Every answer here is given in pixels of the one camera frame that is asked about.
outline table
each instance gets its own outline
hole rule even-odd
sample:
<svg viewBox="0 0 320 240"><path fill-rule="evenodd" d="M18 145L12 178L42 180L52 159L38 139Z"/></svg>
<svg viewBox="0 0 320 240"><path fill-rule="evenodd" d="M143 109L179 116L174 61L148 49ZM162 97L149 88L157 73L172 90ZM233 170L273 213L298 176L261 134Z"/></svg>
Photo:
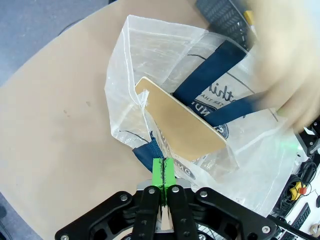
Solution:
<svg viewBox="0 0 320 240"><path fill-rule="evenodd" d="M106 69L129 14L206 28L194 3L118 0L52 40L0 88L0 191L43 239L151 178L110 134Z"/></svg>

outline navy blue strap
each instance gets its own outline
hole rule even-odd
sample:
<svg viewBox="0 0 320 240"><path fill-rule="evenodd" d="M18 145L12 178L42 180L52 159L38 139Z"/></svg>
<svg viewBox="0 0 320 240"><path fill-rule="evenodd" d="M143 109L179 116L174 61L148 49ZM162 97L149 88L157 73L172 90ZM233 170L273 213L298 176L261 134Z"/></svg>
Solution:
<svg viewBox="0 0 320 240"><path fill-rule="evenodd" d="M265 93L259 92L250 96L243 97L239 100L233 101L226 106L211 112L207 116L200 116L212 127L217 127L222 124L229 123L244 115L248 115L259 111L257 108L258 101Z"/></svg>
<svg viewBox="0 0 320 240"><path fill-rule="evenodd" d="M150 133L151 142L148 142L140 147L134 148L132 151L134 155L139 159L139 161L152 172L152 166L154 159L163 158L164 155L156 141L153 137L152 132Z"/></svg>
<svg viewBox="0 0 320 240"><path fill-rule="evenodd" d="M224 41L175 90L173 97L189 106L207 87L239 63L246 53L229 41Z"/></svg>

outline gray carpet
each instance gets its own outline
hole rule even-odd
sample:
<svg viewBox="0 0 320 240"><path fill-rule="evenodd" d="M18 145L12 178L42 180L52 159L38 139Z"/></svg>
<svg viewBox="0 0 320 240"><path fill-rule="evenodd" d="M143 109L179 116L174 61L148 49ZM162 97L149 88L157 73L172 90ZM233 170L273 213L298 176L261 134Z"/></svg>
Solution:
<svg viewBox="0 0 320 240"><path fill-rule="evenodd" d="M67 25L107 4L108 0L0 0L0 87ZM0 206L7 212L4 218L0 214L0 229L3 224L13 240L41 240L2 194Z"/></svg>

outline electronic device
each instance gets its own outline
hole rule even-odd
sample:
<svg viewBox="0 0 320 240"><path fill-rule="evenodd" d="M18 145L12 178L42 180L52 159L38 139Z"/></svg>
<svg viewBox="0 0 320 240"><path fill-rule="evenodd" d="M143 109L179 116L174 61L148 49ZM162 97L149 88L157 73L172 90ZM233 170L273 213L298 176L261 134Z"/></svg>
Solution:
<svg viewBox="0 0 320 240"><path fill-rule="evenodd" d="M306 202L305 205L303 206L303 208L301 209L300 213L298 214L298 216L293 221L292 226L295 229L300 229L301 226L306 221L307 217L309 216L310 212L311 211L310 211L309 204ZM289 232L286 232L282 236L281 240L294 240L295 238L296 238L295 235L293 235L293 234L291 234Z"/></svg>

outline bolt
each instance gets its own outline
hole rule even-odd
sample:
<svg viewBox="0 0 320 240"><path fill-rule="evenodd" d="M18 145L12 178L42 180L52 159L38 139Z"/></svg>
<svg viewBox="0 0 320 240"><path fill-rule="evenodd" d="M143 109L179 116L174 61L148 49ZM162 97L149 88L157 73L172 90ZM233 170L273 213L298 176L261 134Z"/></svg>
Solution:
<svg viewBox="0 0 320 240"><path fill-rule="evenodd" d="M69 240L69 237L68 237L68 235L62 235L60 239L61 240Z"/></svg>
<svg viewBox="0 0 320 240"><path fill-rule="evenodd" d="M174 192L174 193L179 192L179 188L178 188L177 186L174 186L174 187L172 188L172 192Z"/></svg>
<svg viewBox="0 0 320 240"><path fill-rule="evenodd" d="M208 196L208 193L206 191L202 191L200 192L200 196L205 198L206 196Z"/></svg>
<svg viewBox="0 0 320 240"><path fill-rule="evenodd" d="M203 234L199 234L199 240L206 240L206 236Z"/></svg>
<svg viewBox="0 0 320 240"><path fill-rule="evenodd" d="M269 226L263 226L262 227L262 232L264 233L264 234L268 234L268 233L270 233L270 227Z"/></svg>
<svg viewBox="0 0 320 240"><path fill-rule="evenodd" d="M150 194L154 194L156 191L155 191L155 189L154 188L149 188L149 193Z"/></svg>
<svg viewBox="0 0 320 240"><path fill-rule="evenodd" d="M120 197L120 199L121 199L121 201L125 202L125 201L128 200L128 197L127 197L127 195L122 195L122 196Z"/></svg>

